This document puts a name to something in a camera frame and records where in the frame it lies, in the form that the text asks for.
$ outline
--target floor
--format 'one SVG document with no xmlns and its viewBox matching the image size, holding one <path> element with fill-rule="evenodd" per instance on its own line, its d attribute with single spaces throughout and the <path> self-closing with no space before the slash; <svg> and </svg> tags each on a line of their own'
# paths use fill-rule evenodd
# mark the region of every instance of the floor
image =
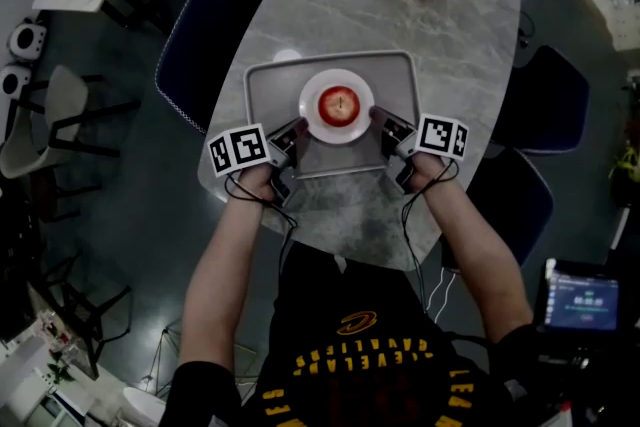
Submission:
<svg viewBox="0 0 640 427">
<path fill-rule="evenodd" d="M 184 0 L 170 0 L 174 15 Z M 608 197 L 607 174 L 622 133 L 626 67 L 612 48 L 606 28 L 581 0 L 523 0 L 535 23 L 530 45 L 519 49 L 516 64 L 537 46 L 560 50 L 589 79 L 591 102 L 580 148 L 570 154 L 533 159 L 555 196 L 553 218 L 523 268 L 533 301 L 545 258 L 601 262 L 613 236 L 616 210 Z M 523 28 L 529 31 L 527 21 Z M 134 293 L 109 312 L 105 332 L 131 333 L 107 345 L 100 364 L 121 380 L 154 391 L 175 368 L 175 353 L 162 345 L 161 368 L 151 372 L 165 326 L 180 318 L 191 273 L 220 216 L 222 205 L 208 195 L 196 176 L 203 137 L 180 118 L 154 87 L 154 70 L 164 38 L 150 25 L 125 30 L 101 14 L 54 13 L 50 39 L 38 74 L 46 77 L 58 63 L 79 73 L 103 73 L 108 85 L 92 85 L 91 102 L 105 105 L 141 98 L 134 115 L 85 129 L 86 142 L 120 147 L 119 159 L 77 156 L 56 172 L 61 185 L 101 183 L 103 189 L 69 201 L 82 215 L 45 226 L 50 265 L 83 255 L 72 281 L 99 302 L 128 284 Z M 276 296 L 280 238 L 262 230 L 237 342 L 257 351 L 238 350 L 238 375 L 255 375 L 268 349 L 268 326 Z M 426 289 L 439 279 L 439 248 L 425 260 Z M 410 275 L 415 285 L 415 278 Z M 432 311 L 443 301 L 444 287 Z M 449 293 L 441 316 L 445 330 L 481 334 L 481 321 L 461 280 Z M 461 352 L 486 366 L 482 350 L 469 344 Z M 153 373 L 153 379 L 146 376 Z"/>
</svg>

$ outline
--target person's left arm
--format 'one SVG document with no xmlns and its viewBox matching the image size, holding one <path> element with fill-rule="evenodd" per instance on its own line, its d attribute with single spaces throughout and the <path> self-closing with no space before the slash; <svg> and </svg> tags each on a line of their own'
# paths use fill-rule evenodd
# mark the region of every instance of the person's left arm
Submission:
<svg viewBox="0 0 640 427">
<path fill-rule="evenodd" d="M 240 183 L 271 201 L 271 166 L 245 170 Z M 234 194 L 249 197 L 239 189 Z M 253 245 L 264 206 L 229 198 L 187 290 L 182 320 L 180 364 L 216 363 L 234 371 L 233 343 L 247 293 Z"/>
</svg>

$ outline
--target gray tray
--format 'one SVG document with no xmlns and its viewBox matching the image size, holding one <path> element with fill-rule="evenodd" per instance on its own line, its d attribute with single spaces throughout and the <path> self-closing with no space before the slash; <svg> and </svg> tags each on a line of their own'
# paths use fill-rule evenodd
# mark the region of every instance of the gray tray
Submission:
<svg viewBox="0 0 640 427">
<path fill-rule="evenodd" d="M 417 125 L 420 100 L 411 56 L 400 50 L 322 55 L 247 69 L 244 76 L 247 118 L 262 123 L 265 134 L 299 116 L 298 100 L 307 81 L 331 68 L 360 75 L 369 84 L 376 105 Z M 299 178 L 312 178 L 385 167 L 379 134 L 373 130 L 345 145 L 314 137 L 299 162 Z"/>
</svg>

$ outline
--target display screen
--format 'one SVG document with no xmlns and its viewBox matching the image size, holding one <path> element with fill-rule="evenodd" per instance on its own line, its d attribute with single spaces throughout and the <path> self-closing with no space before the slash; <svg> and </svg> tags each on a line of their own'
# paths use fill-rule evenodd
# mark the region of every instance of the display screen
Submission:
<svg viewBox="0 0 640 427">
<path fill-rule="evenodd" d="M 615 331 L 618 282 L 552 270 L 544 323 L 550 327 Z"/>
</svg>

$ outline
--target gray marble tabletop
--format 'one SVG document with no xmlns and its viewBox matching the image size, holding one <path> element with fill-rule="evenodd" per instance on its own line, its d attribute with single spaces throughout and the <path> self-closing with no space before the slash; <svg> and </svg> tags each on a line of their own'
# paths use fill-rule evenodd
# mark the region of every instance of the gray marble tabletop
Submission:
<svg viewBox="0 0 640 427">
<path fill-rule="evenodd" d="M 496 122 L 513 63 L 520 0 L 264 0 L 231 64 L 207 139 L 247 124 L 243 75 L 283 49 L 303 56 L 401 49 L 415 61 L 426 112 L 460 119 L 470 127 L 460 166 L 466 187 Z M 383 171 L 302 181 L 288 210 L 300 227 L 294 239 L 324 251 L 375 265 L 410 270 L 400 211 L 408 197 L 387 183 Z M 221 199 L 206 145 L 200 183 Z M 263 223 L 284 230 L 267 211 Z M 417 201 L 408 230 L 424 260 L 440 230 L 424 201 Z"/>
</svg>

